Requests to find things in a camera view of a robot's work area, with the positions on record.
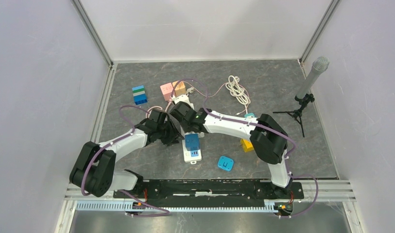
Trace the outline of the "white long power strip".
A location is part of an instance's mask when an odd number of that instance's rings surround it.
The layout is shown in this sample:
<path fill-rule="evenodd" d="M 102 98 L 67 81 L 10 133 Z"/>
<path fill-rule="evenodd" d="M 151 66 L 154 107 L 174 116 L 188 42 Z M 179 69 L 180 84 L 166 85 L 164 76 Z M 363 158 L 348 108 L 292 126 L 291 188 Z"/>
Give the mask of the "white long power strip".
<path fill-rule="evenodd" d="M 190 134 L 190 133 L 184 132 L 183 129 L 181 129 L 181 133 L 182 133 L 183 138 L 186 134 Z M 199 135 L 199 139 L 204 137 L 204 133 L 197 133 L 197 134 Z M 185 138 L 182 140 L 182 147 L 183 147 L 184 161 L 186 163 L 190 163 L 193 165 L 193 164 L 196 164 L 198 161 L 201 161 L 201 159 L 202 159 L 201 149 L 195 150 L 195 151 L 187 151 L 186 147 L 185 147 Z"/>

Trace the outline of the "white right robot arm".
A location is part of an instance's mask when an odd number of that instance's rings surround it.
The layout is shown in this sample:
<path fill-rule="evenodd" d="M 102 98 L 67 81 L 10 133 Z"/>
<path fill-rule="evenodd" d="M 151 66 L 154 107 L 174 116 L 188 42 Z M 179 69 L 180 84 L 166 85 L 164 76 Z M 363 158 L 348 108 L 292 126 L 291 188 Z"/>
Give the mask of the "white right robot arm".
<path fill-rule="evenodd" d="M 292 178 L 284 162 L 289 138 L 270 115 L 243 118 L 206 108 L 196 111 L 183 101 L 175 104 L 170 115 L 188 133 L 220 133 L 250 141 L 257 157 L 268 165 L 272 193 L 278 198 L 284 198 L 291 193 Z"/>

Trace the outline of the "yellow cube socket adapter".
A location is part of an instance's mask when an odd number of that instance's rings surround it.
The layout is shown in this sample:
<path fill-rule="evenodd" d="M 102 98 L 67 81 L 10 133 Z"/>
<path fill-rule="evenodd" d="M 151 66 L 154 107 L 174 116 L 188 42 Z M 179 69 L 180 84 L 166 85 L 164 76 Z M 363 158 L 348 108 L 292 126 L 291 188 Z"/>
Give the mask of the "yellow cube socket adapter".
<path fill-rule="evenodd" d="M 248 140 L 241 139 L 240 144 L 244 152 L 250 152 L 254 150 L 253 144 Z"/>

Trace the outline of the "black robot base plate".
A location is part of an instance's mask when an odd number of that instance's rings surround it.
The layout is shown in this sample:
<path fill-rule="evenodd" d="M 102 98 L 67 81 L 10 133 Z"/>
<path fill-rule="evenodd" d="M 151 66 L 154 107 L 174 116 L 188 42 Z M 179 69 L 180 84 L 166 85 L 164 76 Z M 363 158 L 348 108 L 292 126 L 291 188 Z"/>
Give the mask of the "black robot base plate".
<path fill-rule="evenodd" d="M 300 182 L 280 188 L 270 180 L 142 180 L 129 192 L 156 207 L 262 207 L 265 200 L 300 200 Z"/>

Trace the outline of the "blue plug adapter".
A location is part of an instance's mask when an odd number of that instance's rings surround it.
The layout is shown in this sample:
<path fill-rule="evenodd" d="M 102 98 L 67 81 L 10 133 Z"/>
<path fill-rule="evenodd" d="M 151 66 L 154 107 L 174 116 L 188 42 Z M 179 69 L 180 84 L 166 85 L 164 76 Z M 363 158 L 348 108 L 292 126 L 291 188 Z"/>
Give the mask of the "blue plug adapter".
<path fill-rule="evenodd" d="M 225 171 L 231 171 L 233 165 L 234 165 L 234 160 L 226 156 L 221 156 L 217 163 L 218 168 Z"/>

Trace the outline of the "teal power strip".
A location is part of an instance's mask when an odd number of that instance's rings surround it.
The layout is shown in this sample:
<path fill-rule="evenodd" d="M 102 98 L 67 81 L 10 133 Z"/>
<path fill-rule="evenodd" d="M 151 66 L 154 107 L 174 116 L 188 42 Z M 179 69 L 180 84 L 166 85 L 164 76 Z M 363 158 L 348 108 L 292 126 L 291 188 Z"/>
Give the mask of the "teal power strip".
<path fill-rule="evenodd" d="M 254 113 L 246 113 L 246 114 L 244 115 L 244 117 L 245 117 L 245 118 L 255 118 L 256 116 L 255 116 Z"/>

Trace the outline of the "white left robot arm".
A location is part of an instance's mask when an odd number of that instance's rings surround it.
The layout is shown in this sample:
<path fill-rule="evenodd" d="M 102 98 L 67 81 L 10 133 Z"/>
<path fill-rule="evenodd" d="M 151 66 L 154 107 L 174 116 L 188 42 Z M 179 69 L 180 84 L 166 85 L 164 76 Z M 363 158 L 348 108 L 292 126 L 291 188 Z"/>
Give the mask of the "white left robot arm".
<path fill-rule="evenodd" d="M 115 164 L 124 156 L 155 141 L 163 145 L 178 144 L 183 136 L 164 111 L 153 109 L 148 118 L 134 125 L 127 133 L 102 143 L 86 142 L 72 168 L 69 181 L 80 187 L 84 196 L 103 196 L 109 190 L 125 190 L 133 198 L 143 194 L 140 175 L 117 171 Z"/>

